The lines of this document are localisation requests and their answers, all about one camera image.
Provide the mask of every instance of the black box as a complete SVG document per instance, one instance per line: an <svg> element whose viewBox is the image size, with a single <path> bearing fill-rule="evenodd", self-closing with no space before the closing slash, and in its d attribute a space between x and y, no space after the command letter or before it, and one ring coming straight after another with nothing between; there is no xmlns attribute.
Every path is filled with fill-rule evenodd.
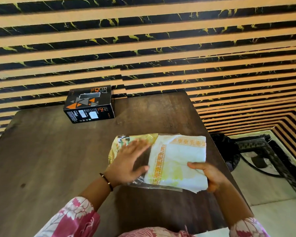
<svg viewBox="0 0 296 237"><path fill-rule="evenodd" d="M111 86L69 90L63 111L72 123L114 118Z"/></svg>

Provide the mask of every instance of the striped wall panel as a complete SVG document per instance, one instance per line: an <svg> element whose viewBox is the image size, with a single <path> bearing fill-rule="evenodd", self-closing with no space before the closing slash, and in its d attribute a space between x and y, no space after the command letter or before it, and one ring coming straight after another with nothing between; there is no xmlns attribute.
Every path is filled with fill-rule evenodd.
<svg viewBox="0 0 296 237"><path fill-rule="evenodd" d="M0 0L0 135L69 89L186 91L210 133L296 157L296 0Z"/></svg>

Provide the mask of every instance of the dark wooden tabletop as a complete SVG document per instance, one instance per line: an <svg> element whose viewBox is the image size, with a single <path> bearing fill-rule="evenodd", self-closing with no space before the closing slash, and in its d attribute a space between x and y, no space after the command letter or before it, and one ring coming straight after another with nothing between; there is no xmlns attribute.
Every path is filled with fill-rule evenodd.
<svg viewBox="0 0 296 237"><path fill-rule="evenodd" d="M207 162L235 181L185 92L117 99L115 119L72 124L62 106L23 110L0 138L0 236L31 237L108 165L115 136L204 135ZM196 234L226 227L212 194L117 187L95 236L160 226Z"/></svg>

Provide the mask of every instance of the left hand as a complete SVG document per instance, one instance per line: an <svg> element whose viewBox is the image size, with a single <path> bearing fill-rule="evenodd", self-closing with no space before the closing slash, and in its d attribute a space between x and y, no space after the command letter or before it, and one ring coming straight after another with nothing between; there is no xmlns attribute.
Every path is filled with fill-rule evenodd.
<svg viewBox="0 0 296 237"><path fill-rule="evenodd" d="M136 159L148 147L150 143L145 140L134 140L127 146L122 146L114 161L103 173L113 187L131 182L148 171L149 166L142 166L133 171Z"/></svg>

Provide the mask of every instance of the barcode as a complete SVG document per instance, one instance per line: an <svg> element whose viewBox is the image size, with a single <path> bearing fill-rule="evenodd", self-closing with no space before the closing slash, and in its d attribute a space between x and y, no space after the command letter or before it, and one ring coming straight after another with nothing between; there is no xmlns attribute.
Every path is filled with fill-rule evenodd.
<svg viewBox="0 0 296 237"><path fill-rule="evenodd" d="M84 111L80 110L79 113L80 113L81 117L83 117L83 118L86 118L86 117L87 117L87 116L85 115Z"/></svg>

